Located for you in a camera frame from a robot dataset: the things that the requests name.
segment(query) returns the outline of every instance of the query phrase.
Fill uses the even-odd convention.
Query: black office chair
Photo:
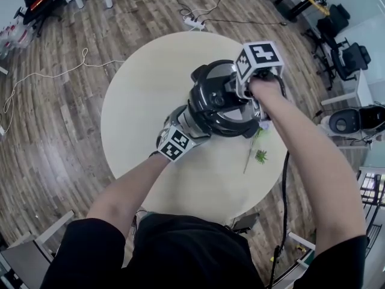
[[[57,17],[58,21],[61,21],[61,17],[53,14],[53,3],[54,0],[24,0],[25,5],[27,7],[26,12],[21,12],[21,7],[17,10],[14,18],[17,18],[18,16],[21,16],[23,18],[23,24],[27,25],[33,20],[35,20],[34,25],[32,26],[34,29],[37,28],[37,37],[40,37],[42,34],[42,26],[44,24],[44,21],[49,17]]]
[[[371,62],[371,58],[366,50],[366,47],[359,46],[357,43],[354,43],[344,49],[341,56],[338,48],[332,49],[330,56],[333,61],[333,65],[329,66],[328,63],[324,64],[326,69],[323,71],[329,74],[330,87],[328,90],[331,90],[333,86],[333,80],[336,77],[336,73],[338,73],[339,77],[343,81],[357,80],[355,75],[351,77],[350,75],[360,69],[367,70],[368,64]]]
[[[329,16],[317,21],[317,29],[321,37],[316,36],[311,29],[307,29],[304,33],[301,33],[302,36],[308,36],[314,41],[315,48],[312,51],[313,54],[316,53],[318,48],[321,48],[322,50],[321,45],[323,43],[328,44],[332,49],[337,49],[338,47],[347,44],[346,40],[337,44],[334,38],[349,25],[349,12],[347,12],[341,4],[331,5],[329,12]]]

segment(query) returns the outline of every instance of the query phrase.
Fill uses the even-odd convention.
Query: person's right arm
[[[254,80],[250,89],[269,114],[298,167],[315,215],[316,254],[365,235],[357,180],[344,155],[281,95],[278,84]]]

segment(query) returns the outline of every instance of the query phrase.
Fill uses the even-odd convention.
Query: power strip
[[[202,24],[202,22],[200,22],[199,20],[194,21],[190,17],[187,17],[185,19],[185,24],[189,25],[189,26],[191,26],[193,28],[197,28],[199,30],[203,30],[205,28],[205,24]]]

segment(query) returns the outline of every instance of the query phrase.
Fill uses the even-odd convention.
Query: black sleeve
[[[320,253],[295,281],[294,289],[362,288],[366,245],[366,236],[362,235]]]
[[[122,267],[125,243],[123,234],[104,220],[72,222],[40,289],[111,285]]]

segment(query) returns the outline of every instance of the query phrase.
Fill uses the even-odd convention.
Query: white round tabletop
[[[191,73],[202,64],[234,60],[242,45],[218,34],[182,32],[160,37],[133,53],[106,93],[101,121],[104,153],[116,178],[156,150],[165,118],[186,104]],[[250,157],[250,139],[213,135],[170,163],[143,203],[148,211],[226,222],[266,196],[279,178],[286,147],[271,124],[254,144],[265,164]]]

